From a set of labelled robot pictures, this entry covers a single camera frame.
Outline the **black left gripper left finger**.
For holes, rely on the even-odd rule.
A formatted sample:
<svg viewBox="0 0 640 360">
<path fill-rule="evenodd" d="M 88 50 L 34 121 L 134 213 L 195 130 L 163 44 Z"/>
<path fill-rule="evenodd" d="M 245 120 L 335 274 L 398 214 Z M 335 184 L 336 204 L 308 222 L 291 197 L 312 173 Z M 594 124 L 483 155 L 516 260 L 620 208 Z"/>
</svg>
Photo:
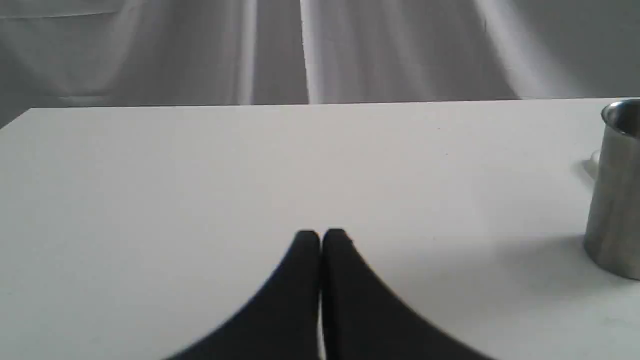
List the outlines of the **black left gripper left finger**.
<svg viewBox="0 0 640 360">
<path fill-rule="evenodd" d="M 320 237 L 299 231 L 247 304 L 174 360 L 317 360 L 321 264 Z"/>
</svg>

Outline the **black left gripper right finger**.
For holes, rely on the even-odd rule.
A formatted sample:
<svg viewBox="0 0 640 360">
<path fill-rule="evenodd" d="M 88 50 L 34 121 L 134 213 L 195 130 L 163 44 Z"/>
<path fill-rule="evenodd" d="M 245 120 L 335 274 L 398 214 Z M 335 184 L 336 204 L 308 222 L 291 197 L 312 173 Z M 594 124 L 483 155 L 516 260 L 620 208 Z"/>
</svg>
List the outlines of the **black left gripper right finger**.
<svg viewBox="0 0 640 360">
<path fill-rule="evenodd" d="M 405 305 L 348 233 L 322 240 L 322 332 L 329 360 L 484 360 Z"/>
</svg>

